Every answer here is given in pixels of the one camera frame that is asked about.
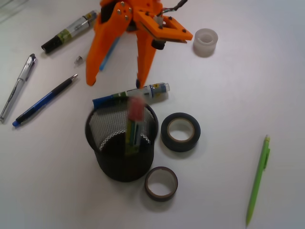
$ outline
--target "pen clip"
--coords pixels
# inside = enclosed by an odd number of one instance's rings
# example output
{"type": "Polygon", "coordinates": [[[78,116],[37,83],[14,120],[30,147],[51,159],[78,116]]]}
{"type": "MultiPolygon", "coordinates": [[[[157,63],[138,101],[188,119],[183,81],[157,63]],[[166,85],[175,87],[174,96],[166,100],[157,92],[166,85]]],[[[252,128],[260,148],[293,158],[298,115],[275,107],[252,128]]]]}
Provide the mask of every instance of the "pen clip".
{"type": "Polygon", "coordinates": [[[267,154],[266,154],[264,169],[267,167],[267,161],[268,161],[268,158],[269,158],[269,153],[270,153],[270,149],[267,149],[267,154]]]}

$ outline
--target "silver pen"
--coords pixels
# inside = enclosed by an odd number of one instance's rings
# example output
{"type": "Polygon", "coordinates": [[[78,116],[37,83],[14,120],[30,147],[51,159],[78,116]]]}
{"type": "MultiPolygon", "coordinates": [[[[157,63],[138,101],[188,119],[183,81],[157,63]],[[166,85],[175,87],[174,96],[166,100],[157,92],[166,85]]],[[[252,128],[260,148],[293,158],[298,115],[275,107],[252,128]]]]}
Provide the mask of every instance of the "silver pen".
{"type": "Polygon", "coordinates": [[[24,82],[28,80],[31,69],[34,66],[35,62],[36,62],[35,54],[31,54],[28,57],[25,65],[17,79],[17,82],[15,83],[15,86],[10,93],[9,99],[7,100],[7,102],[3,108],[3,111],[0,114],[0,122],[4,123],[5,118],[7,117],[8,113],[10,112],[12,105],[14,104],[19,92],[21,91],[21,88],[24,85],[24,82]]]}

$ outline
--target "green mechanical pencil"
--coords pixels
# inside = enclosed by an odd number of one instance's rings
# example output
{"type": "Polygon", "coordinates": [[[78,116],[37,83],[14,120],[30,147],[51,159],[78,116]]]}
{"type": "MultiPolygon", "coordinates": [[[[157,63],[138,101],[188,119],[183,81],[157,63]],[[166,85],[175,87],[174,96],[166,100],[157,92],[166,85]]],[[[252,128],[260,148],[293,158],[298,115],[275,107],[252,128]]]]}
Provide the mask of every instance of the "green mechanical pencil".
{"type": "Polygon", "coordinates": [[[246,216],[246,225],[247,226],[250,223],[250,220],[251,220],[251,217],[252,217],[252,214],[254,211],[254,206],[255,206],[255,202],[256,202],[256,198],[257,198],[259,184],[261,183],[263,170],[267,166],[267,161],[268,161],[268,157],[269,157],[269,153],[270,153],[269,142],[270,142],[270,137],[267,135],[265,137],[262,153],[259,158],[259,163],[258,163],[256,175],[255,175],[252,193],[251,193],[250,201],[249,201],[249,205],[248,205],[247,216],[246,216]]]}

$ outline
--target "black cable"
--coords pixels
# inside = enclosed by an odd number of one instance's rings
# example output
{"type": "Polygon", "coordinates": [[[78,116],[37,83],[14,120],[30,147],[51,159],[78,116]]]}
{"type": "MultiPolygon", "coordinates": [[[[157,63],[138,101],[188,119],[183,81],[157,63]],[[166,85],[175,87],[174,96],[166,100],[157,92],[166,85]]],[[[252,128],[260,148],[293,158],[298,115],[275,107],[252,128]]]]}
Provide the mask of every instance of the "black cable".
{"type": "Polygon", "coordinates": [[[157,14],[157,17],[161,16],[165,11],[166,12],[177,11],[186,2],[187,2],[187,0],[181,0],[175,7],[172,7],[172,8],[169,8],[169,9],[165,9],[165,10],[161,10],[161,12],[157,14]]]}

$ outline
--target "black and blue pen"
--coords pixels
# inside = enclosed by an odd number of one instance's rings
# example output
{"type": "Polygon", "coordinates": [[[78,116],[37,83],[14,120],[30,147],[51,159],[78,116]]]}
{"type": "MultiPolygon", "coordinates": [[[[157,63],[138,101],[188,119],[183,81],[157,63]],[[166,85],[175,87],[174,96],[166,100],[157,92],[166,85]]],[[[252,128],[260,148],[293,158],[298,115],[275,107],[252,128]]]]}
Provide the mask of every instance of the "black and blue pen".
{"type": "Polygon", "coordinates": [[[56,88],[54,88],[50,93],[48,93],[45,97],[40,99],[36,104],[34,104],[29,110],[24,112],[22,115],[20,115],[18,118],[16,118],[16,121],[13,122],[13,126],[17,127],[22,122],[30,118],[34,113],[36,113],[39,109],[41,109],[45,104],[47,104],[49,101],[51,101],[53,98],[55,98],[60,92],[62,92],[66,87],[68,87],[72,80],[75,79],[78,76],[78,74],[75,74],[74,76],[70,77],[69,79],[62,82],[60,85],[58,85],[56,88]]]}

